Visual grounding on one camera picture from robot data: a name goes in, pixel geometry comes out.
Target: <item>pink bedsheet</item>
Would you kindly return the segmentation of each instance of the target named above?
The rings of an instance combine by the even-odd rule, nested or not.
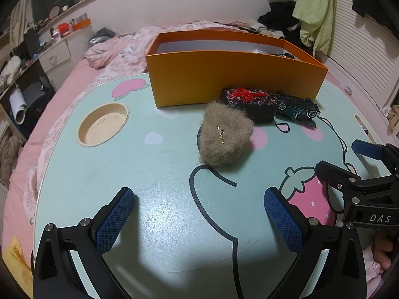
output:
[[[23,207],[28,171],[37,163],[41,147],[54,122],[100,72],[89,67],[88,61],[81,61],[49,102],[23,147],[17,166],[9,179],[9,192],[4,208],[2,250],[9,246],[13,236],[16,236],[21,244],[23,256],[30,262],[33,249],[33,219],[29,221]]]

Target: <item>strawberry illustration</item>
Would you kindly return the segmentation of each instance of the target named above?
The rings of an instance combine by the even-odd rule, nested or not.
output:
[[[288,202],[301,210],[306,218],[315,217],[323,225],[334,225],[336,214],[330,208],[326,188],[314,173],[314,168],[303,167],[285,171],[287,177],[280,187]]]

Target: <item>white wall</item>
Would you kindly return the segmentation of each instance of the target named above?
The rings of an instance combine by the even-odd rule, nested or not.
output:
[[[85,12],[94,31],[108,27],[119,34],[150,25],[162,27],[198,20],[246,21],[265,14],[273,1],[279,0],[84,0],[64,12],[51,26],[55,28]],[[48,28],[40,33],[43,41],[49,37]]]

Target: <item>beige furry pouch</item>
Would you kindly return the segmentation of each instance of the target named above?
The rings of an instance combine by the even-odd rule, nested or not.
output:
[[[225,166],[240,158],[253,133],[245,112],[211,103],[205,109],[199,138],[201,160],[211,166]]]

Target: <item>toy car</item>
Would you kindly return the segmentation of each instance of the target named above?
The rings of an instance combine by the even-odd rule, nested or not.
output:
[[[293,95],[284,94],[278,91],[271,97],[277,101],[277,111],[291,121],[300,120],[298,116],[305,116],[309,126],[316,128],[313,118],[320,115],[317,104],[314,104],[308,97],[302,99]]]
[[[285,57],[287,59],[295,59],[294,55],[291,55],[290,53],[284,53],[284,54],[272,54],[274,56],[280,56],[280,57]]]

